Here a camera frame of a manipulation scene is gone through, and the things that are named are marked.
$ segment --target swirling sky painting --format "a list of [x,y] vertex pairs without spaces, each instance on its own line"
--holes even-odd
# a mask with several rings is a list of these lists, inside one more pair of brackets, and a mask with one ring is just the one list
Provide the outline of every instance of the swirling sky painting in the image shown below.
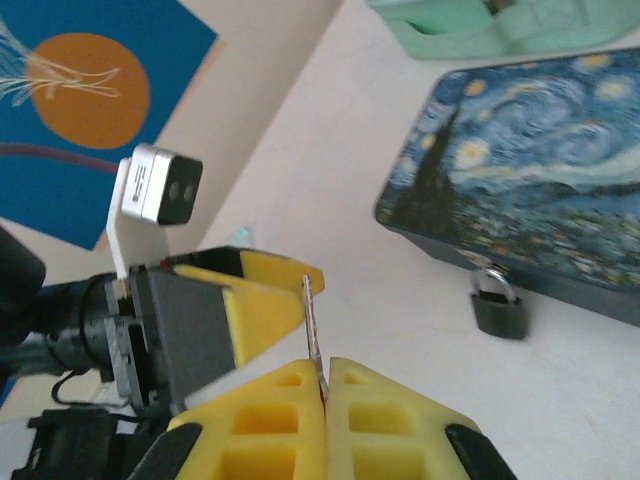
[[494,257],[640,285],[640,50],[447,75],[378,215]]

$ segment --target black padlock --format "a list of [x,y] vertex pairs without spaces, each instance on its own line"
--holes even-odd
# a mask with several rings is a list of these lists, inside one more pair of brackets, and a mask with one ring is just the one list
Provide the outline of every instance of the black padlock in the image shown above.
[[[486,292],[481,288],[483,277],[496,280],[505,293]],[[498,267],[487,267],[473,273],[471,303],[478,328],[489,335],[521,340],[527,336],[528,324],[522,302],[504,273]]]

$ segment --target poster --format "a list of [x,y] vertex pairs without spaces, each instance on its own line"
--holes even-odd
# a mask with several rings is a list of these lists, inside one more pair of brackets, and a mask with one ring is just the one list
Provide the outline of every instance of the poster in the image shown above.
[[0,217],[93,249],[115,176],[54,158],[153,143],[216,39],[176,0],[4,0]]

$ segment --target orange circle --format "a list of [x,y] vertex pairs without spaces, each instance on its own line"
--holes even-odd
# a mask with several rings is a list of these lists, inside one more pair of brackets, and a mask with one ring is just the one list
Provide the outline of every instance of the orange circle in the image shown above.
[[128,48],[101,35],[65,33],[33,53],[27,76],[38,88],[31,99],[47,128],[95,149],[121,147],[138,134],[149,111],[149,81]]

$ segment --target white wall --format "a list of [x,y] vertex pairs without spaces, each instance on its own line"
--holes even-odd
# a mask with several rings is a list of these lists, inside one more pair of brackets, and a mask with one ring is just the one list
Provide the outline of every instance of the white wall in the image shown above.
[[[183,1],[222,41],[205,59],[157,142],[205,163],[192,220],[170,233],[175,252],[199,245],[341,1]],[[47,283],[113,268],[107,248],[87,252],[10,222],[2,224],[45,261]],[[53,380],[20,382],[0,412],[0,421],[49,407]],[[97,377],[73,382],[70,389],[75,394],[90,394]]]

